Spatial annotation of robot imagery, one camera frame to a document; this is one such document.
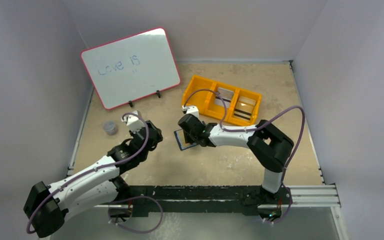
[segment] purple cable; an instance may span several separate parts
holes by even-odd
[[[150,131],[148,129],[148,125],[147,123],[145,122],[145,120],[140,117],[139,115],[136,115],[134,113],[131,113],[131,112],[128,112],[128,113],[125,113],[123,114],[123,116],[121,117],[121,119],[123,119],[126,115],[132,115],[132,116],[135,116],[137,117],[140,121],[143,122],[143,124],[145,125],[145,131],[146,131],[146,136],[145,136],[145,141],[143,142],[142,146],[139,148],[139,150],[135,153],[133,153],[131,156],[129,156],[128,158],[124,159],[124,160],[121,160],[121,161],[116,161],[114,163],[108,163],[108,164],[104,164],[104,165],[101,165],[101,166],[98,166],[96,167],[96,170],[100,170],[100,169],[103,169],[103,168],[107,168],[107,167],[111,167],[111,166],[119,166],[119,165],[122,165],[122,164],[125,164],[127,163],[128,161],[130,161],[131,159],[133,159],[134,157],[136,157],[139,153],[141,153],[142,150],[144,150],[145,146],[147,145],[148,143],[148,139],[149,139],[149,135],[150,135]],[[26,228],[26,232],[28,234],[34,234],[36,233],[35,230],[30,230],[30,227],[32,225],[32,221],[33,219],[35,218],[36,214],[38,213],[39,209],[41,207],[43,207],[43,205],[49,200],[51,199],[53,196],[55,196],[55,194],[57,194],[58,192],[62,192],[68,185],[72,184],[74,181],[90,174],[90,173],[93,173],[95,172],[95,169],[90,169],[90,170],[87,170],[85,172],[82,172],[81,174],[73,177],[72,179],[68,180],[67,182],[65,182],[63,185],[61,185],[61,190],[60,189],[56,189],[54,190],[53,192],[51,192],[47,197],[45,197],[45,199],[36,207],[36,209],[33,211],[33,213],[31,214],[30,218],[28,219],[28,222],[27,222],[27,228]]]
[[[218,123],[218,125],[220,126],[221,129],[223,129],[224,131],[226,132],[229,132],[229,133],[241,133],[241,132],[252,132],[252,131],[260,131],[261,129],[267,127],[269,124],[271,124],[272,122],[274,122],[276,119],[280,118],[281,116],[283,116],[285,113],[291,111],[292,109],[299,109],[302,113],[302,120],[301,120],[301,129],[299,131],[299,136],[298,136],[298,140],[296,141],[296,144],[295,144],[295,147],[293,148],[289,158],[286,160],[285,162],[285,165],[284,165],[284,171],[282,173],[282,177],[281,177],[281,180],[280,180],[280,183],[281,183],[281,186],[283,188],[286,188],[286,190],[288,191],[289,193],[289,205],[287,206],[287,209],[285,211],[284,214],[282,214],[282,216],[274,221],[273,223],[278,223],[279,221],[281,221],[282,219],[285,218],[285,216],[289,213],[289,210],[291,208],[291,205],[293,203],[292,201],[292,194],[291,194],[291,189],[286,187],[284,185],[284,179],[285,179],[285,174],[286,174],[286,170],[288,168],[288,165],[289,163],[291,162],[292,160],[292,157],[295,155],[295,153],[297,152],[297,149],[298,149],[298,146],[300,145],[301,143],[301,139],[303,137],[303,133],[304,133],[304,126],[306,124],[306,114],[304,112],[304,109],[301,107],[301,106],[298,106],[298,105],[295,105],[295,106],[290,106],[288,108],[286,108],[285,110],[281,111],[280,113],[278,113],[276,116],[274,116],[272,119],[268,120],[267,122],[265,122],[263,125],[259,126],[259,127],[255,127],[255,128],[250,128],[250,129],[247,129],[245,131],[245,129],[228,129],[228,128],[224,128],[223,127],[223,121],[225,120],[227,114],[228,114],[228,108],[226,107],[226,103],[225,103],[225,100],[220,96],[220,94],[218,92],[215,92],[211,89],[198,89],[196,91],[194,91],[191,95],[189,95],[189,97],[186,99],[186,101],[184,102],[184,107],[186,107],[186,104],[188,103],[189,99],[194,95],[196,94],[197,92],[201,92],[201,91],[208,91],[208,92],[211,92],[213,94],[215,94],[220,100],[221,102],[223,103],[223,106],[224,106],[224,116],[223,118],[220,120],[220,122]]]
[[[129,227],[126,227],[126,226],[123,226],[122,224],[118,224],[117,222],[115,222],[114,220],[111,219],[111,215],[110,215],[110,209],[108,209],[108,217],[109,217],[109,222],[111,222],[112,224],[124,229],[124,230],[128,230],[132,233],[135,233],[135,234],[148,234],[152,231],[154,231],[155,229],[157,229],[161,222],[163,221],[163,207],[161,206],[161,204],[153,199],[152,197],[149,197],[149,196],[134,196],[134,197],[131,197],[131,198],[127,198],[127,199],[123,199],[123,200],[119,200],[119,201],[112,201],[110,202],[110,204],[121,204],[121,203],[124,203],[124,202],[127,202],[127,201],[130,201],[130,200],[136,200],[136,199],[149,199],[151,201],[153,201],[154,203],[156,203],[156,205],[158,206],[159,208],[159,211],[161,212],[161,217],[159,218],[159,221],[157,223],[156,226],[154,226],[153,228],[149,229],[149,230],[146,230],[146,231],[140,231],[140,230],[135,230],[135,229],[131,229]]]

